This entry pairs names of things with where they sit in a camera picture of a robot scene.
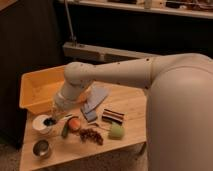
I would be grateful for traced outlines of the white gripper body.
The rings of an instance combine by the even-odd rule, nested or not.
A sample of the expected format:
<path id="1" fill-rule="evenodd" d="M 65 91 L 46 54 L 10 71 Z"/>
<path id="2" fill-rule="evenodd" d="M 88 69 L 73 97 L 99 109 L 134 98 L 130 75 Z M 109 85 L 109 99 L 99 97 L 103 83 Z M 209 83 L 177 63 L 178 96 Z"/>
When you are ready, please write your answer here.
<path id="1" fill-rule="evenodd" d="M 61 93 L 56 93 L 53 97 L 52 111 L 54 115 L 69 111 L 75 103 L 63 97 Z"/>

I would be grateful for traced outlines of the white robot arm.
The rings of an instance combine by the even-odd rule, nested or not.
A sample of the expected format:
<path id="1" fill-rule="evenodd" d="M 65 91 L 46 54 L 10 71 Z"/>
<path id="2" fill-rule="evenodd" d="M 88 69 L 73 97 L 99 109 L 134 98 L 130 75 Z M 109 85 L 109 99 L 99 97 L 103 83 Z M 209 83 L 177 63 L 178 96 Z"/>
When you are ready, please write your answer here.
<path id="1" fill-rule="evenodd" d="M 72 62 L 54 96 L 74 106 L 94 81 L 148 90 L 148 171 L 213 171 L 213 59 L 184 53 L 102 65 Z"/>

